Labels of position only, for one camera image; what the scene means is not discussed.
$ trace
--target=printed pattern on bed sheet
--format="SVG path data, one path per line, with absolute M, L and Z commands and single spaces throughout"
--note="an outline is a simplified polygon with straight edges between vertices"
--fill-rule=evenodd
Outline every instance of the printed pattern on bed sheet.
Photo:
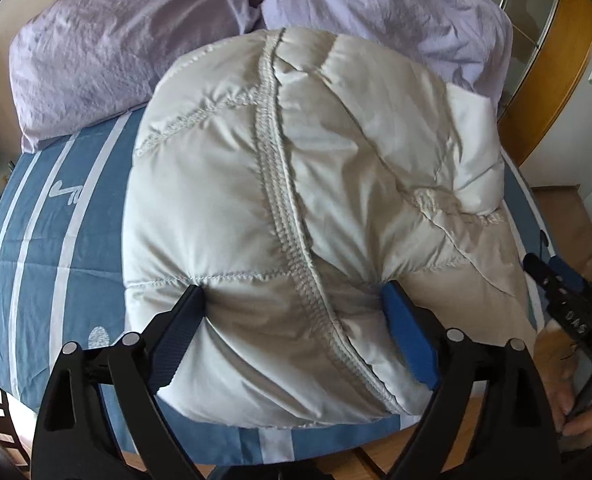
M 124 331 L 122 209 L 143 110 L 86 128 L 23 155 L 0 202 L 0 386 L 38 410 L 50 365 L 68 340 L 84 348 Z M 544 223 L 515 165 L 503 154 L 505 200 L 519 254 L 538 253 Z M 549 254 L 553 254 L 550 244 Z M 530 319 L 545 305 L 530 285 Z M 114 391 L 103 387 L 117 440 L 134 452 Z M 388 436 L 418 421 L 393 415 L 371 424 L 308 430 L 249 430 L 193 422 L 158 401 L 197 463 L 304 460 Z

